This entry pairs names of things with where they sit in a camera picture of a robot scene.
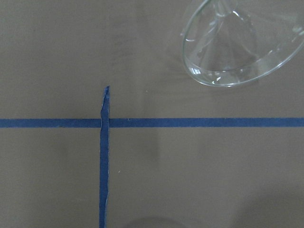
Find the clear glass funnel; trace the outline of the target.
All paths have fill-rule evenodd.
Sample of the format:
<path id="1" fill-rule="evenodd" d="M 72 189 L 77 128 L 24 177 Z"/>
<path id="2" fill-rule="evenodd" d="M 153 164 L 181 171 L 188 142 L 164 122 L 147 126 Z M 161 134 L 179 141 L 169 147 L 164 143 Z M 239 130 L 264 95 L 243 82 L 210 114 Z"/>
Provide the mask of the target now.
<path id="1" fill-rule="evenodd" d="M 193 0 L 181 56 L 195 81 L 232 87 L 274 72 L 304 46 L 301 0 Z"/>

